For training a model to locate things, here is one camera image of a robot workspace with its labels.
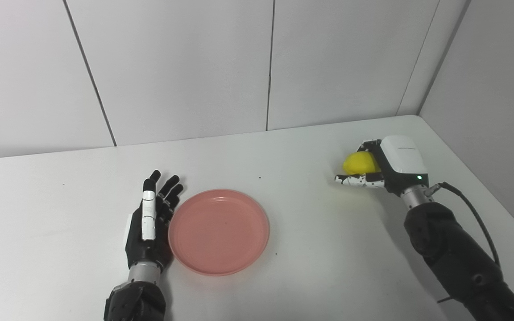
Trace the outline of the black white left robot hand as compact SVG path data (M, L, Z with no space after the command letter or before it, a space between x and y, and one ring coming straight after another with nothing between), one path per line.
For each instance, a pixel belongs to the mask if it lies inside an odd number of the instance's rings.
M180 183L180 177L173 175L157 189L161 176L155 170L144 181L140 205L132 214L125 248L129 267L138 262L151 261L165 269L173 259L169 227L184 186Z

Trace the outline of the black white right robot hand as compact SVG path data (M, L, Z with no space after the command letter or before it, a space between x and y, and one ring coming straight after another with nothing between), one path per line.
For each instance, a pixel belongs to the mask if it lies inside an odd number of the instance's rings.
M401 196L412 187L430 187L428 170L415 142L408 136L365 140L349 154L334 182L378 189Z

